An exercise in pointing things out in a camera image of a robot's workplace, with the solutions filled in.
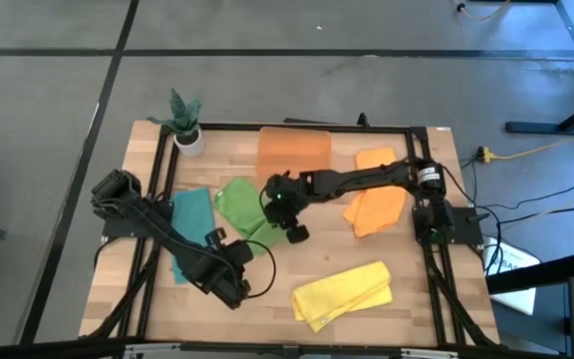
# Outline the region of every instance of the gray floor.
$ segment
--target gray floor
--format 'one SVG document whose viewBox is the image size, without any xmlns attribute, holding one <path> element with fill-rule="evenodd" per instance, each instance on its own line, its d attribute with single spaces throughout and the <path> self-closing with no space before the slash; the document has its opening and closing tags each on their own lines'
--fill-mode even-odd
<svg viewBox="0 0 574 359">
<path fill-rule="evenodd" d="M 129 1 L 0 1 L 0 47 L 114 48 Z M 487 13 L 493 5 L 467 9 Z M 574 4 L 568 4 L 574 18 Z M 550 5 L 511 5 L 475 23 L 448 0 L 142 1 L 129 48 L 572 49 Z M 0 345 L 13 342 L 101 90 L 108 58 L 0 58 Z M 176 87 L 203 121 L 285 117 L 452 127 L 458 154 L 512 154 L 556 137 L 509 135 L 506 121 L 557 122 L 574 112 L 574 62 L 306 57 L 124 58 L 38 340 L 75 338 L 102 223 L 94 184 L 121 165 L 132 121 L 168 115 Z M 509 179 L 502 174 L 513 174 Z M 465 172 L 472 192 L 472 173 Z M 574 143 L 477 167 L 478 202 L 516 203 L 574 184 Z M 564 205 L 574 192 L 511 218 Z M 483 229 L 494 232 L 491 222 Z M 506 238 L 544 260 L 574 253 L 574 213 L 524 222 Z M 510 328 L 501 328 L 510 332 Z"/>
</svg>

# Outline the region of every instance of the teal cloth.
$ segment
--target teal cloth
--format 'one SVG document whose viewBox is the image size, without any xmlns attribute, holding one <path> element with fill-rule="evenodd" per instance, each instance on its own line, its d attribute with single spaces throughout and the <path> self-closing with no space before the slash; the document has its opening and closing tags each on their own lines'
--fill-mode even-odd
<svg viewBox="0 0 574 359">
<path fill-rule="evenodd" d="M 243 239 L 254 240 L 271 248 L 285 238 L 285 231 L 267 222 L 258 192 L 247 179 L 234 178 L 214 197 L 214 207 Z M 265 254 L 263 247 L 249 244 L 254 256 Z"/>
<path fill-rule="evenodd" d="M 181 191 L 176 193 L 171 198 L 171 201 L 174 203 L 171 226 L 187 240 L 207 245 L 205 235 L 216 227 L 209 189 L 201 187 L 199 189 Z M 174 283 L 187 283 L 187 279 L 185 279 L 178 268 L 175 257 L 172 258 L 172 271 L 174 273 Z"/>
</svg>

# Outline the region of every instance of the yellow cloth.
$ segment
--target yellow cloth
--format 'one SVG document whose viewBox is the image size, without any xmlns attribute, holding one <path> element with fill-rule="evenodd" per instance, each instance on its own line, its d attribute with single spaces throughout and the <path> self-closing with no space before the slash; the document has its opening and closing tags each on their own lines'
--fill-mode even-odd
<svg viewBox="0 0 574 359">
<path fill-rule="evenodd" d="M 381 261 L 305 284 L 291 292 L 298 321 L 318 333 L 338 316 L 392 302 L 389 270 Z"/>
<path fill-rule="evenodd" d="M 396 160 L 394 150 L 366 150 L 356 155 L 356 170 L 389 165 Z M 405 206 L 407 192 L 388 185 L 359 193 L 345 209 L 343 218 L 353 225 L 356 237 L 377 233 L 396 224 Z"/>
</svg>

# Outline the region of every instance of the yellow cable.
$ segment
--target yellow cable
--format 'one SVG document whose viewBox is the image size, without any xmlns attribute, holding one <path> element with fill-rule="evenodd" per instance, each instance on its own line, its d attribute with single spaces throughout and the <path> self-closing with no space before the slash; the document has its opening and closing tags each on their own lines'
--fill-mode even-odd
<svg viewBox="0 0 574 359">
<path fill-rule="evenodd" d="M 519 153 L 519 154 L 515 154 L 515 155 L 511 155 L 511 156 L 498 156 L 498 155 L 490 152 L 487 148 L 485 148 L 484 161 L 489 162 L 490 160 L 512 160 L 512 159 L 516 159 L 516 158 L 521 157 L 521 156 L 530 155 L 530 154 L 538 153 L 540 151 L 552 149 L 556 146 L 568 144 L 568 143 L 571 143 L 573 141 L 574 141 L 574 138 L 566 139 L 566 140 L 558 141 L 558 142 L 550 144 L 550 145 L 542 146 L 540 148 L 533 149 L 533 150 L 524 151 L 523 153 Z"/>
<path fill-rule="evenodd" d="M 457 2 L 457 0 L 453 0 L 453 2 L 455 3 L 455 5 L 459 5 L 459 4 L 460 4 L 459 2 Z M 490 19 L 490 18 L 492 18 L 493 16 L 497 15 L 500 11 L 502 11 L 502 10 L 506 7 L 506 5 L 508 5 L 509 2 L 510 2 L 510 0 L 504 1 L 504 3 L 502 3 L 501 6 L 500 6 L 497 10 L 493 11 L 493 12 L 490 13 L 489 15 L 486 15 L 486 16 L 484 16 L 484 17 L 482 17 L 482 18 L 476 18 L 476 17 L 472 16 L 471 14 L 468 13 L 468 11 L 466 11 L 466 8 L 464 8 L 464 7 L 461 8 L 460 11 L 461 11 L 464 15 L 466 15 L 467 18 L 469 18 L 469 19 L 471 19 L 471 20 L 473 20 L 473 21 L 484 21 L 484 20 L 486 20 L 486 19 Z"/>
</svg>

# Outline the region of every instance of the wooden table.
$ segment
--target wooden table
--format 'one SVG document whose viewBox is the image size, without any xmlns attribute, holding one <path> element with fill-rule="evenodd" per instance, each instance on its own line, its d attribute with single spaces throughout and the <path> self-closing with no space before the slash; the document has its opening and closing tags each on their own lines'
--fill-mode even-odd
<svg viewBox="0 0 574 359">
<path fill-rule="evenodd" d="M 158 131 L 158 126 L 136 121 L 128 143 L 123 168 L 135 174 L 143 188 L 147 188 Z M 461 183 L 450 129 L 428 131 L 433 158 L 447 166 Z M 179 157 L 173 191 L 206 185 L 213 196 L 234 177 L 254 180 L 258 132 L 205 131 L 204 135 L 206 149 L 201 157 Z M 337 171 L 354 170 L 354 154 L 365 149 L 393 147 L 399 159 L 407 155 L 402 135 L 332 133 L 332 139 L 332 167 Z M 171 146 L 169 139 L 158 190 L 163 188 Z M 466 205 L 454 184 L 449 178 L 446 180 L 446 197 L 455 206 Z M 236 310 L 227 308 L 214 295 L 204 295 L 191 284 L 175 285 L 171 254 L 164 250 L 157 269 L 146 337 L 178 341 L 435 346 L 427 275 L 412 226 L 413 197 L 407 197 L 398 224 L 360 240 L 342 218 L 353 197 L 353 193 L 348 193 L 335 201 L 312 204 L 305 209 L 299 220 L 307 225 L 311 237 L 295 245 L 285 241 L 274 246 L 278 269 L 273 288 L 260 298 L 243 301 Z M 214 216 L 216 226 L 223 226 L 229 239 L 238 237 L 218 213 Z M 134 239 L 119 239 L 101 253 L 81 334 L 95 330 L 124 294 L 134 248 Z M 498 341 L 479 258 L 466 246 L 450 248 L 460 301 L 486 335 Z M 392 275 L 391 304 L 345 314 L 317 334 L 307 324 L 294 320 L 292 289 L 377 260 L 382 260 Z M 245 268 L 252 292 L 262 290 L 271 276 L 268 256 L 254 259 Z M 133 309 L 132 334 L 136 332 L 134 318 L 140 308 L 138 298 Z M 441 308 L 447 339 L 453 342 L 448 305 L 443 299 Z"/>
</svg>

